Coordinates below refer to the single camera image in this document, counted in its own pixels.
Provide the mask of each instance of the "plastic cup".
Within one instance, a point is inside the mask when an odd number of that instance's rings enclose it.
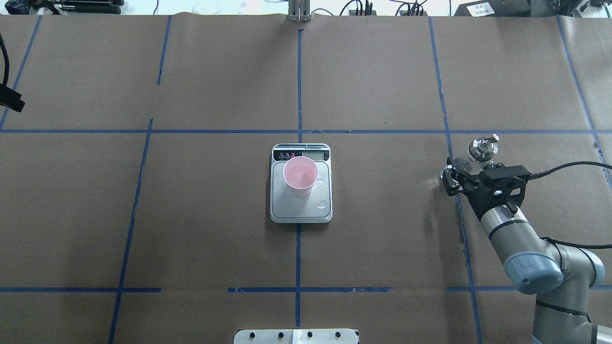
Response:
[[[289,159],[283,168],[283,177],[291,192],[298,196],[310,193],[319,175],[314,161],[307,157]]]

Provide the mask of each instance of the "digital scale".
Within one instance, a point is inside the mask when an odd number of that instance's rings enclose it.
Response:
[[[283,177],[292,157],[311,158],[319,171],[310,194],[293,194]],[[326,223],[332,219],[332,160],[323,143],[282,143],[272,148],[270,219],[277,223]]]

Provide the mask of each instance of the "black cable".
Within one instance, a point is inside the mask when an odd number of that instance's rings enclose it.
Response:
[[[325,11],[325,12],[327,12],[327,13],[331,14],[331,15],[334,15],[332,12],[330,12],[330,11],[328,11],[328,10],[326,10],[326,9],[316,9],[316,10],[312,11],[312,13],[315,13],[316,11],[319,11],[319,10],[321,10],[321,11]]]
[[[555,240],[555,239],[553,239],[552,237],[549,237],[549,236],[543,236],[540,239],[546,240],[546,241],[550,242],[551,244],[559,244],[559,245],[563,245],[563,246],[576,247],[577,249],[589,249],[589,250],[612,249],[612,244],[610,244],[610,245],[581,245],[581,244],[574,244],[573,242],[565,242],[565,241]]]
[[[425,4],[426,2],[427,2],[427,0],[425,0],[425,1],[423,1],[423,2],[421,2],[419,4],[419,7],[421,8],[421,11],[420,11],[420,14],[419,14],[420,16],[422,16],[423,13],[425,12],[425,9],[423,8],[423,4]]]
[[[576,166],[576,165],[593,165],[593,166],[604,167],[604,168],[607,168],[609,170],[612,170],[612,165],[608,165],[606,163],[595,162],[595,161],[576,161],[576,162],[565,163],[565,164],[563,164],[561,166],[557,166],[557,167],[553,168],[552,170],[548,170],[548,171],[544,171],[544,172],[540,172],[540,173],[534,173],[534,174],[529,176],[529,180],[531,181],[533,179],[542,178],[544,176],[548,176],[552,172],[559,171],[561,168],[566,168],[566,167]]]
[[[4,46],[4,39],[2,39],[2,34],[0,34],[0,48],[2,49],[2,57],[4,58],[4,77],[2,78],[2,84],[6,86],[9,82],[9,54],[6,52],[6,47]]]
[[[340,11],[340,14],[339,14],[339,15],[342,15],[342,13],[344,13],[344,10],[345,10],[345,9],[346,9],[346,8],[347,8],[347,7],[348,7],[348,6],[349,6],[349,5],[352,3],[352,2],[357,2],[357,3],[358,3],[360,6],[361,6],[361,9],[363,10],[363,8],[364,8],[364,4],[363,4],[363,2],[361,2],[361,0],[350,0],[349,2],[347,2],[347,3],[346,3],[346,5],[345,5],[344,7],[342,7],[342,11]]]
[[[420,4],[418,2],[413,3],[412,7],[408,6],[408,12],[406,12],[406,14],[404,15],[409,15],[409,16],[419,15],[419,7],[420,7]]]
[[[408,5],[408,9],[410,9],[410,4],[408,4],[407,2],[404,2],[403,4],[401,4],[398,8],[397,11],[395,11],[395,15],[397,15],[398,13],[400,13],[400,10],[402,7],[404,7],[404,5]]]

